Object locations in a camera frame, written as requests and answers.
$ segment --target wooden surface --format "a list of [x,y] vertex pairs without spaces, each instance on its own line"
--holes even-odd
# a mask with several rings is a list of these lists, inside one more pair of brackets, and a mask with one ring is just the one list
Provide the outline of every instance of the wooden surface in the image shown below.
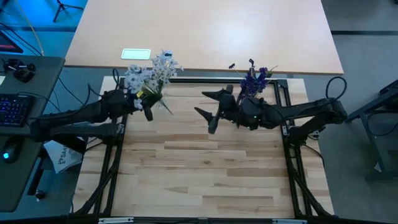
[[247,70],[252,58],[275,73],[343,73],[321,0],[90,0],[65,66],[152,65],[123,49],[172,50],[189,70]]
[[[307,102],[303,80],[288,81],[292,104]],[[210,135],[206,121],[193,109],[216,111],[217,103],[201,91],[224,86],[171,84],[165,95],[174,115],[152,109],[153,122],[146,121],[143,112],[128,117],[112,215],[294,216],[280,129],[249,131],[221,120],[216,134]],[[101,92],[112,88],[113,79],[105,77]],[[239,93],[238,86],[234,93]],[[264,97],[275,103],[273,87],[267,87]],[[318,150],[316,142],[308,145]],[[104,150],[102,145],[85,154],[73,199],[76,210],[98,185]],[[333,213],[322,160],[304,147],[302,159],[309,189]]]

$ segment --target flower bouquet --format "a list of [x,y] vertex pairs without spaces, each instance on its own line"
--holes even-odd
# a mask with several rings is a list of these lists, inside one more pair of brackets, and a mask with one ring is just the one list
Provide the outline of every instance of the flower bouquet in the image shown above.
[[235,63],[229,66],[229,69],[235,69],[235,71],[244,78],[240,82],[241,92],[238,95],[237,99],[238,103],[247,97],[256,98],[257,96],[259,96],[260,93],[262,93],[262,91],[266,88],[268,84],[268,80],[266,80],[268,68],[267,67],[260,68],[259,69],[260,74],[256,74],[254,69],[255,67],[254,60],[250,59],[249,62],[251,63],[251,67],[249,68],[249,71],[247,72],[246,76],[241,75],[235,69]]
[[161,55],[157,55],[151,61],[151,70],[138,65],[128,66],[124,87],[130,94],[136,95],[134,99],[135,108],[142,110],[143,101],[147,98],[156,99],[172,114],[162,99],[162,92],[170,83],[170,78],[177,76],[176,66],[178,63],[172,58],[172,53],[169,50],[162,51]]

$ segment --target gray floor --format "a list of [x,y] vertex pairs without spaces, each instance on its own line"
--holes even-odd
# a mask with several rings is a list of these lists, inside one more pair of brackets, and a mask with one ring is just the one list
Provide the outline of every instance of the gray floor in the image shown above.
[[[59,24],[51,22],[55,12],[51,1],[49,21],[33,21],[34,26],[75,26],[80,18],[79,12],[64,15]],[[84,6],[85,0],[71,0]],[[398,7],[388,0],[323,0],[322,1],[331,30],[398,30]],[[13,16],[0,16],[0,21],[22,25],[25,22],[18,17],[13,5],[9,12]],[[19,31],[35,46],[31,32]],[[73,33],[39,32],[44,43],[46,55],[66,55]],[[345,71],[348,89],[341,98],[347,112],[350,113],[376,97],[380,88],[397,79],[398,75],[398,36],[334,36],[337,51]],[[110,69],[66,68],[61,78],[76,95],[84,99],[85,85],[90,82],[99,90],[102,77],[110,75]],[[180,75],[228,76],[230,73],[185,72]],[[294,75],[304,78],[310,100],[325,96],[325,87],[330,77]],[[74,100],[58,83],[55,91],[60,98],[62,110],[77,108]],[[331,86],[330,95],[338,95],[341,85]],[[54,111],[50,105],[46,112]],[[320,148],[325,158],[325,170],[336,215],[343,218],[398,223],[398,181],[367,183],[364,176],[373,171],[376,159],[369,147],[368,139],[360,122],[352,124],[330,125],[320,138]],[[14,213],[0,213],[0,220],[11,218],[44,217],[68,213],[70,197],[75,189],[78,168],[74,167],[63,174],[55,175],[46,171],[40,182],[40,188],[47,198],[39,203],[34,198],[24,196]]]

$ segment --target keyboard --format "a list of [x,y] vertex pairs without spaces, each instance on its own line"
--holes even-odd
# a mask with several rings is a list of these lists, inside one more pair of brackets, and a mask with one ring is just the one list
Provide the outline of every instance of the keyboard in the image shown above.
[[33,101],[33,96],[0,94],[0,126],[23,127]]

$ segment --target desk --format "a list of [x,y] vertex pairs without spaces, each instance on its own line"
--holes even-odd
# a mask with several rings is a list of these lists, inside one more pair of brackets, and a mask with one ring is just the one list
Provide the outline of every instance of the desk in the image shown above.
[[[308,101],[303,80],[289,79],[288,84],[293,105]],[[128,117],[112,216],[294,217],[280,129],[249,131],[220,120],[210,135],[207,122],[193,109],[216,111],[218,103],[201,91],[225,86],[173,83],[165,101],[174,115],[153,109],[153,122],[144,113]],[[101,92],[112,88],[112,77],[105,77]],[[263,93],[271,104],[274,95],[273,87]],[[307,120],[298,119],[296,125]],[[315,141],[307,144],[319,150]],[[98,185],[104,152],[101,145],[85,154],[73,199],[76,210]],[[302,160],[309,189],[333,213],[322,160],[304,147]]]
[[341,75],[321,0],[90,0],[66,56],[68,67],[122,67],[123,49],[172,50],[187,70]]
[[[0,58],[7,60],[16,58],[24,64],[33,63],[36,66],[35,76],[28,83],[22,83],[12,76],[12,72],[7,72],[3,83],[0,85],[0,93],[15,94],[20,91],[28,91],[50,98],[51,92],[57,82],[62,66],[65,63],[59,57],[36,57],[24,55],[4,55]],[[47,100],[35,97],[34,105],[29,117],[40,116],[43,113]],[[37,156],[42,148],[42,142],[33,142],[29,139],[29,127],[22,128],[0,127],[0,147],[7,139],[14,134],[25,135],[21,153],[18,160],[12,164],[5,164],[0,161],[0,211],[13,212],[21,199],[30,173],[37,160]]]

